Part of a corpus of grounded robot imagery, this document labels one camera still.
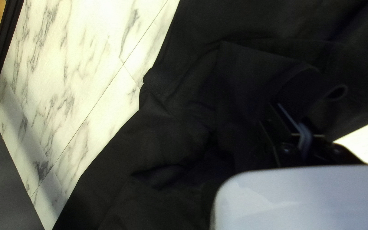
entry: black metal frame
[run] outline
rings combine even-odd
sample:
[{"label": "black metal frame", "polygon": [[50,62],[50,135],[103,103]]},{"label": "black metal frame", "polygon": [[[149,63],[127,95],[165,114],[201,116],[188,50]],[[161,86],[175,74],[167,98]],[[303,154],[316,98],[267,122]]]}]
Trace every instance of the black metal frame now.
[{"label": "black metal frame", "polygon": [[366,165],[344,146],[326,141],[307,117],[295,122],[280,104],[268,103],[258,132],[269,168]]},{"label": "black metal frame", "polygon": [[0,24],[0,74],[7,57],[24,0],[7,0]]}]

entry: tile grout line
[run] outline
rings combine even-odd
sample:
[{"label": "tile grout line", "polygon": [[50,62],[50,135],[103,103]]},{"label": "tile grout line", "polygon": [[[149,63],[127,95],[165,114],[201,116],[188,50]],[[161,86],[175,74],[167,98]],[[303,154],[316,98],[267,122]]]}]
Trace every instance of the tile grout line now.
[{"label": "tile grout line", "polygon": [[[140,43],[140,41],[143,39],[144,35],[146,35],[147,31],[150,29],[151,25],[153,25],[154,21],[156,20],[156,18],[157,18],[157,17],[158,17],[158,15],[160,14],[160,12],[164,9],[164,7],[166,6],[166,4],[167,4],[167,2],[168,2],[168,1],[169,1],[169,0],[167,0],[167,1],[164,3],[163,7],[161,7],[161,9],[160,9],[160,11],[157,13],[156,17],[154,17],[153,21],[150,23],[149,27],[146,29],[146,32],[141,36],[141,38],[140,38],[139,42],[137,42],[136,46],[133,48],[133,50],[131,51],[131,53],[129,54],[129,56],[126,58],[126,61],[125,61],[125,62],[123,62],[123,66],[124,66],[124,64],[127,62],[127,60],[129,60],[130,55],[134,52],[134,50],[136,49],[136,47],[138,46],[138,44]],[[132,75],[130,74],[129,70],[128,70],[126,67],[124,67],[124,68],[127,70],[127,72],[129,73],[130,77],[133,79],[133,77],[132,77]],[[133,81],[135,82],[136,86],[140,89],[140,86],[137,84],[137,82],[136,82],[134,79],[133,79]]]},{"label": "tile grout line", "polygon": [[[129,54],[129,56],[126,58],[126,61],[129,59],[130,55],[133,53],[133,51],[136,49],[137,45],[140,43],[141,39],[144,37],[144,35],[147,33],[148,29],[150,28],[150,26],[154,23],[155,19],[157,18],[157,16],[160,14],[161,10],[165,7],[165,5],[167,4],[168,0],[164,3],[163,7],[160,9],[160,11],[157,13],[156,17],[153,19],[153,21],[151,22],[151,24],[149,25],[149,27],[146,29],[146,31],[144,32],[144,34],[141,36],[140,40],[137,42],[137,44],[135,45],[135,47],[133,48],[133,50],[131,51],[131,53]],[[127,71],[127,73],[129,74],[130,78],[135,82],[136,86],[139,87],[136,83],[136,81],[133,79],[133,77],[131,76],[130,72],[127,70],[127,68],[124,66],[126,61],[122,61],[122,66],[120,67],[120,69],[117,71],[117,73],[115,74],[115,77],[118,75],[118,73],[120,72],[120,70],[124,67]],[[52,164],[52,168],[54,167],[54,165],[58,162],[59,158],[62,156],[62,154],[64,153],[64,151],[66,150],[66,148],[68,147],[68,145],[70,144],[70,142],[73,140],[73,138],[75,137],[75,135],[77,134],[77,132],[79,131],[80,127],[82,127],[83,123],[86,121],[86,119],[89,117],[90,113],[93,111],[93,109],[96,107],[97,103],[100,101],[100,99],[102,98],[103,94],[106,92],[107,88],[109,88],[110,84],[113,82],[113,80],[115,79],[115,77],[110,81],[110,83],[108,84],[108,86],[105,88],[105,90],[103,91],[102,95],[99,97],[99,99],[97,100],[97,102],[95,103],[95,105],[92,107],[92,109],[90,110],[90,112],[88,113],[88,115],[86,116],[86,118],[83,120],[83,122],[80,124],[79,128],[76,130],[76,132],[74,133],[74,135],[72,136],[72,138],[69,140],[68,144],[65,146],[65,148],[63,149],[62,153],[59,155],[58,159],[55,161],[54,164]],[[42,182],[38,185],[38,187],[35,189],[35,191],[32,193],[31,196],[32,197],[36,191],[39,189],[39,186],[42,185],[43,181],[45,180],[46,176],[51,172],[52,168],[49,170],[49,172],[45,175],[45,177],[43,178]]]}]

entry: metal bracket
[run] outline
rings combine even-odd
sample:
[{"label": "metal bracket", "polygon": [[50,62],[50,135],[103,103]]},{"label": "metal bracket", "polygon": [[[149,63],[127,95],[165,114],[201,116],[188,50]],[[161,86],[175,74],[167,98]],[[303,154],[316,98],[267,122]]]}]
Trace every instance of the metal bracket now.
[{"label": "metal bracket", "polygon": [[278,168],[365,164],[342,145],[326,141],[308,118],[296,123],[280,104],[269,103],[259,121],[261,144]]}]

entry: black jacket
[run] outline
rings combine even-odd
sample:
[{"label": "black jacket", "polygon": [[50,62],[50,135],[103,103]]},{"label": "black jacket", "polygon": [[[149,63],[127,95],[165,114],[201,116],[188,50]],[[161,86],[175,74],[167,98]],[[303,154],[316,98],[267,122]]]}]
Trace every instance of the black jacket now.
[{"label": "black jacket", "polygon": [[256,127],[270,101],[329,141],[368,124],[368,0],[181,0],[139,111],[54,230],[207,230],[224,180],[272,167]]}]

